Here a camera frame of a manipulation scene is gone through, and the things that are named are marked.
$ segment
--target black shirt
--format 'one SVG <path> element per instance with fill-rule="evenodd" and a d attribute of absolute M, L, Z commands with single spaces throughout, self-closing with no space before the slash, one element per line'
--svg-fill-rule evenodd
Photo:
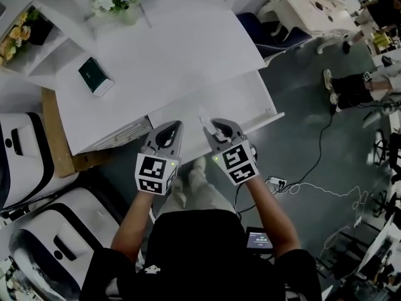
<path fill-rule="evenodd" d="M 247 254 L 238 217 L 217 209 L 163 214 L 154 224 L 144 269 L 135 273 L 128 258 L 110 249 L 96 251 L 80 300 L 103 300 L 117 278 L 124 300 L 135 296 L 237 295 L 264 300 L 321 300 L 315 259 L 294 250 L 272 265 Z"/>
<path fill-rule="evenodd" d="M 370 15 L 380 28 L 401 25 L 401 12 L 394 8 L 393 0 L 378 0 L 378 3 L 367 7 Z"/>

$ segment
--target small screen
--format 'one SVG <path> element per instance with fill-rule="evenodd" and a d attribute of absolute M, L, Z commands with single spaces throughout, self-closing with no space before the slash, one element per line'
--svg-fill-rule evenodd
<path fill-rule="evenodd" d="M 247 248 L 273 248 L 268 236 L 265 233 L 250 232 L 248 237 Z"/>

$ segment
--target white sneaker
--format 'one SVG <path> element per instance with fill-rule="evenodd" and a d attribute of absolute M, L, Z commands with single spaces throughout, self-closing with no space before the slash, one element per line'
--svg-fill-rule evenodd
<path fill-rule="evenodd" d="M 194 161 L 193 169 L 198 169 L 202 173 L 205 173 L 206 169 L 206 158 L 204 156 L 199 157 Z"/>
<path fill-rule="evenodd" d="M 330 69 L 323 70 L 323 77 L 325 78 L 325 87 L 327 90 L 333 89 L 333 85 L 331 84 L 331 79 L 333 76 L 331 75 Z"/>
<path fill-rule="evenodd" d="M 174 179 L 173 184 L 171 184 L 171 192 L 172 193 L 182 193 L 183 188 L 184 188 L 184 183 L 182 182 L 182 178 L 177 176 Z"/>
<path fill-rule="evenodd" d="M 332 92 L 330 94 L 330 102 L 332 105 L 337 105 L 338 104 L 338 96 L 335 92 Z"/>
<path fill-rule="evenodd" d="M 330 102 L 332 105 L 336 106 L 336 112 L 341 112 L 341 108 L 338 107 L 338 95 L 335 92 L 330 94 Z"/>

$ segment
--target flower vase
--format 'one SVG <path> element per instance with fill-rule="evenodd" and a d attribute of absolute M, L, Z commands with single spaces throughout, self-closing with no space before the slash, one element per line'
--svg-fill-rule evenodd
<path fill-rule="evenodd" d="M 133 26 L 138 21 L 138 3 L 130 4 L 130 7 L 119 14 L 119 20 L 125 26 Z"/>

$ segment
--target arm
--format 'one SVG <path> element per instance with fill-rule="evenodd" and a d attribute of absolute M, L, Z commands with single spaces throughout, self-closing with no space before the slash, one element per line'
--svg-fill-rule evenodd
<path fill-rule="evenodd" d="M 246 185 L 256 203 L 266 234 L 273 244 L 276 259 L 286 252 L 299 249 L 300 244 L 294 225 L 266 187 L 261 176 L 250 179 Z"/>
<path fill-rule="evenodd" d="M 367 90 L 390 90 L 393 89 L 389 81 L 385 82 L 365 82 Z"/>
<path fill-rule="evenodd" d="M 371 6 L 372 4 L 377 4 L 377 3 L 378 3 L 378 0 L 370 0 L 369 2 L 362 4 L 360 10 L 366 9 L 367 7 Z"/>
<path fill-rule="evenodd" d="M 132 263 L 137 261 L 154 196 L 138 192 L 112 242 L 111 249 L 122 252 Z"/>

